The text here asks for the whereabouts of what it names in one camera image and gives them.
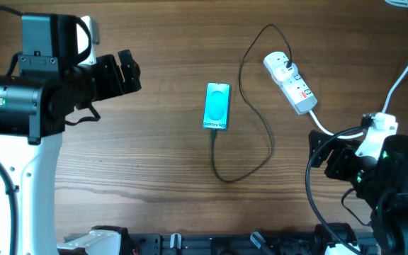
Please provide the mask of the white power strip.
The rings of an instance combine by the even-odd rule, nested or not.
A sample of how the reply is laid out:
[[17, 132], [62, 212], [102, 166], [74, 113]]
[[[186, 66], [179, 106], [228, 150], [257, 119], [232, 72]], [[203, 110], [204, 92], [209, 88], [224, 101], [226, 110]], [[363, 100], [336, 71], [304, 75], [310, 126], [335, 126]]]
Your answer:
[[[273, 70], [286, 64], [286, 67], [292, 65], [284, 52], [272, 52], [264, 58], [263, 64], [271, 75]], [[291, 106], [295, 109], [298, 115], [309, 114], [315, 117], [312, 109], [317, 105], [317, 98], [300, 76], [299, 72], [290, 81], [285, 82], [282, 86], [278, 86], [285, 97], [288, 99]]]

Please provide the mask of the teal screen smartphone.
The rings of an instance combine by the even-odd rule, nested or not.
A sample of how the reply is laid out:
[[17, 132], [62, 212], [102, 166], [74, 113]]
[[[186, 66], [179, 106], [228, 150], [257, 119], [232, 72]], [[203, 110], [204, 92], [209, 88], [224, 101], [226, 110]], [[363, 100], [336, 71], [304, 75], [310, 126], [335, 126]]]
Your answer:
[[208, 83], [203, 113], [203, 128], [226, 130], [230, 107], [229, 84]]

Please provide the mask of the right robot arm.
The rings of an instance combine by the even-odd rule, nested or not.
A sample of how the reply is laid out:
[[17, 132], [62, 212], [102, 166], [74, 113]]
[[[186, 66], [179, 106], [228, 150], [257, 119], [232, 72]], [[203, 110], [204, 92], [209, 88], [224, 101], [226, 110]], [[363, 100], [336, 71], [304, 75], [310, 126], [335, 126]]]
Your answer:
[[308, 169], [327, 163], [328, 178], [347, 181], [371, 208], [374, 237], [385, 254], [408, 254], [408, 136], [390, 135], [380, 156], [357, 157], [361, 142], [309, 133]]

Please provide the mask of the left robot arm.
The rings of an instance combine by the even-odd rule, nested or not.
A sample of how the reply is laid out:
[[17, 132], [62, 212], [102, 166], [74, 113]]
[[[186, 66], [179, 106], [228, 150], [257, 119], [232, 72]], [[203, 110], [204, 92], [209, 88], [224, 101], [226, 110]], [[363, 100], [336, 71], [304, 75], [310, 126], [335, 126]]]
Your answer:
[[0, 254], [131, 254], [124, 227], [57, 241], [55, 172], [67, 116], [139, 91], [140, 67], [129, 50], [95, 56], [89, 17], [23, 13], [21, 23], [18, 75], [0, 75]]

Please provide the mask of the white USB charger plug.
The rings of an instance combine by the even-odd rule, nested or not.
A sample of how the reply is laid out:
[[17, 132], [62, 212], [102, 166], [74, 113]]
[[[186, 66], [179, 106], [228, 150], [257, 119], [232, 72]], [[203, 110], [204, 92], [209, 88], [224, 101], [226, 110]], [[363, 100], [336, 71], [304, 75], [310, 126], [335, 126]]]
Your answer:
[[298, 68], [294, 63], [292, 63], [290, 67], [286, 67], [286, 64], [283, 64], [273, 70], [272, 78], [277, 85], [282, 86], [285, 82], [290, 81], [297, 74]]

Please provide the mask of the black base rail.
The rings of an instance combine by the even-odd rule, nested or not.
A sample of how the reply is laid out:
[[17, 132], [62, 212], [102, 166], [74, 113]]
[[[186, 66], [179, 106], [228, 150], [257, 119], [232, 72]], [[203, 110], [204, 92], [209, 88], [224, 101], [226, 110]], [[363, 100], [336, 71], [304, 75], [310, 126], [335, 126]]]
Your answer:
[[95, 229], [59, 243], [61, 254], [351, 254], [317, 232], [292, 234], [119, 234]]

